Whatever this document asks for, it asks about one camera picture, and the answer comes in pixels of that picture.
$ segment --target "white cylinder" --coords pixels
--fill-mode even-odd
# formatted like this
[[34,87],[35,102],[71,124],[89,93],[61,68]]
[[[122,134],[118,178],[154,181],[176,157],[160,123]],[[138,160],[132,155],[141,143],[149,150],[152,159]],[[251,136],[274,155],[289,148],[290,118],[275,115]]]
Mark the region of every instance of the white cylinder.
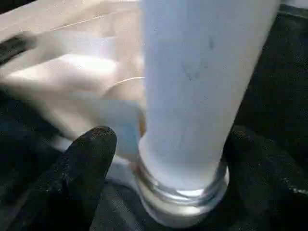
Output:
[[142,161],[181,190],[213,181],[278,0],[143,0]]

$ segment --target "shiny metal fitting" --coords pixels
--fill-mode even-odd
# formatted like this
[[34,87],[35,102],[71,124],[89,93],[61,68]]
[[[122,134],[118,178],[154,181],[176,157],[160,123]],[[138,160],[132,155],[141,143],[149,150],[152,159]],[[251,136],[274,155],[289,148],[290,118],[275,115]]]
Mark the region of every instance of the shiny metal fitting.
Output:
[[187,228],[200,223],[223,198],[229,171],[221,162],[215,180],[205,189],[180,191],[156,181],[139,162],[135,169],[139,196],[147,212],[158,223],[172,228]]

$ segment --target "gloved hand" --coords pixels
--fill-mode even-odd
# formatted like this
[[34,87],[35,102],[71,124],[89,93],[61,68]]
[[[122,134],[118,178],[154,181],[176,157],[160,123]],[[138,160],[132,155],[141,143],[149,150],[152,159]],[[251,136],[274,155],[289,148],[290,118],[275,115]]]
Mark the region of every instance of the gloved hand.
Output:
[[39,177],[8,230],[88,230],[115,148],[108,127],[80,136]]
[[[95,131],[104,132],[97,137]],[[83,156],[95,150],[102,150],[101,158]],[[172,230],[157,224],[137,194],[126,187],[109,182],[98,200],[101,176],[106,174],[114,151],[115,135],[107,128],[79,138],[53,170],[40,178],[9,230],[59,227],[87,231],[91,223],[91,231]],[[234,126],[224,155],[230,169],[226,195],[201,224],[189,230],[302,230],[306,225],[308,178],[287,152],[273,141]]]

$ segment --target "white plastic tube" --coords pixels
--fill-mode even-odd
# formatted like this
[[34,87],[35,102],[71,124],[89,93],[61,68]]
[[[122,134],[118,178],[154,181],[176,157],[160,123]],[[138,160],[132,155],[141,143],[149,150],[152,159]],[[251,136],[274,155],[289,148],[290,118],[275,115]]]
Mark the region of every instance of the white plastic tube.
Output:
[[141,158],[161,183],[213,181],[278,0],[143,0],[147,134]]

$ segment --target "black surface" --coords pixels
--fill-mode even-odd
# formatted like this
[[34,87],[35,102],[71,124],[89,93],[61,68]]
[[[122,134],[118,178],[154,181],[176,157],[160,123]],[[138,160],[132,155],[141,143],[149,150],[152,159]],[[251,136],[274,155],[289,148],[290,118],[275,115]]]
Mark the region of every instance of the black surface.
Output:
[[0,2],[0,13],[5,13],[7,11],[13,10],[17,7],[26,5],[35,0],[1,0]]
[[308,20],[279,15],[238,112],[308,169]]

